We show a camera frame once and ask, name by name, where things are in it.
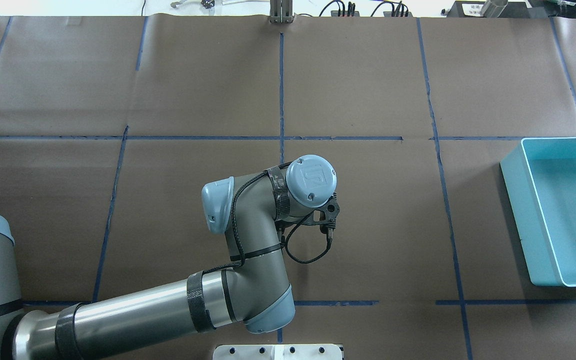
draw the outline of metal clamp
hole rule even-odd
[[[293,0],[270,0],[271,23],[289,24],[293,18]]]

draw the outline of black cable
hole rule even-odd
[[[279,165],[279,169],[287,168],[288,166],[290,166],[291,162],[286,162],[284,164]],[[268,176],[267,170],[264,170],[263,172],[258,173],[253,178],[251,178],[250,180],[245,182],[243,185],[241,185],[241,187],[235,193],[235,196],[232,197],[232,205],[230,207],[230,224],[232,227],[232,235],[233,235],[234,240],[235,240],[235,245],[237,246],[237,252],[239,255],[239,262],[229,262],[227,264],[223,264],[223,265],[211,268],[211,269],[204,270],[203,271],[204,274],[208,274],[208,273],[215,272],[215,271],[220,271],[223,269],[240,268],[240,267],[244,266],[244,263],[246,262],[246,254],[244,253],[244,248],[242,246],[242,240],[240,240],[240,233],[239,233],[238,228],[237,228],[237,220],[235,219],[235,207],[237,206],[237,199],[240,198],[240,195],[246,190],[246,188],[249,187],[250,185],[253,185],[254,182],[256,182],[260,179],[263,179],[266,176]]]
[[[323,9],[321,9],[321,12],[319,13],[319,16],[322,16],[324,14],[324,11],[326,11],[326,9],[330,6],[333,5],[334,3],[337,3],[337,6],[340,6],[339,4],[341,4],[342,9],[338,10],[341,11],[341,14],[346,12],[346,4],[342,1],[342,0],[332,0],[329,3],[326,4],[326,6],[324,6]]]
[[[295,224],[295,226],[290,230],[290,232],[288,233],[288,236],[285,237],[285,239],[281,239],[281,247],[284,248],[286,250],[286,254],[288,254],[288,256],[290,257],[290,259],[295,260],[295,262],[298,262],[299,264],[310,264],[310,263],[314,263],[317,260],[323,258],[324,255],[326,255],[326,253],[328,253],[328,251],[330,250],[330,248],[332,247],[332,238],[330,237],[326,237],[326,250],[323,250],[322,253],[320,253],[319,255],[313,257],[310,260],[300,260],[298,259],[295,255],[293,255],[290,250],[288,250],[288,242],[290,241],[290,237],[292,237],[293,233],[295,233],[295,231],[306,221],[308,220],[309,217],[313,216],[313,212],[311,212],[310,214],[307,214],[306,216],[302,217],[302,219],[299,220],[299,222],[297,224]]]
[[[377,12],[377,9],[379,9],[379,7],[381,7],[384,4],[390,4],[390,6],[392,7],[392,12],[391,14],[395,13],[395,2],[391,2],[391,1],[382,1],[380,2],[377,7],[375,7],[374,10],[372,10],[372,13],[370,14],[370,18],[372,18],[374,16],[374,14]]]

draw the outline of gray robot arm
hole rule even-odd
[[[282,328],[295,314],[283,230],[333,223],[336,183],[329,162],[304,155],[289,166],[206,184],[206,222],[213,233],[225,234],[231,263],[55,314],[28,312],[4,346],[16,360],[98,359],[234,322],[243,321],[251,333]],[[315,209],[328,209],[322,215],[328,219],[313,220]],[[329,238],[330,231],[322,230]]]

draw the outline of turquoise storage box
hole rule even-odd
[[[522,139],[501,169],[530,280],[576,287],[576,137]]]

